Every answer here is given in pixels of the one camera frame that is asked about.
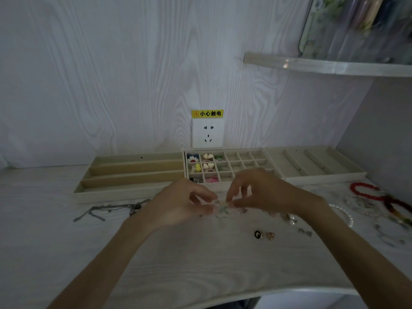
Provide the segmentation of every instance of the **hand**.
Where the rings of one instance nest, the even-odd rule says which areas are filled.
[[[201,205],[197,196],[207,203],[218,198],[214,192],[203,185],[188,179],[180,179],[162,189],[140,213],[134,216],[145,216],[145,220],[158,229],[181,223],[192,216],[212,214],[214,205]]]
[[[251,196],[247,196],[249,186],[252,188]],[[232,201],[239,194],[239,188],[242,198]],[[233,207],[296,215],[304,214],[308,207],[322,201],[322,197],[295,187],[261,168],[239,171],[226,196],[226,202]]]

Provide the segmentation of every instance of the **left hand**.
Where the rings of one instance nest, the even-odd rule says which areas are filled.
[[[210,215],[214,211],[214,205],[201,205],[202,198],[210,203],[218,196],[203,185],[194,183],[188,179],[180,179],[171,183],[160,191],[151,202],[134,217],[145,216],[154,229],[181,223],[190,217]]]

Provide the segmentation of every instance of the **wall outlet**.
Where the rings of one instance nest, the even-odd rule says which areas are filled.
[[[192,119],[192,147],[222,147],[224,118]]]

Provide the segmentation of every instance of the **shelf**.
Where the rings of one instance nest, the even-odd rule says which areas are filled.
[[[245,64],[253,64],[269,68],[295,70],[300,72],[315,72],[318,74],[374,77],[412,77],[412,66],[399,64],[334,62],[256,53],[245,53],[243,62]]]

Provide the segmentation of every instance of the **right hand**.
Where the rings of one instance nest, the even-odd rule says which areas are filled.
[[[248,196],[248,187],[252,195]],[[242,198],[232,198],[239,194]],[[262,168],[239,171],[226,196],[230,207],[259,208],[270,213],[303,215],[308,207],[324,203],[324,199],[311,192],[295,187],[266,172]]]

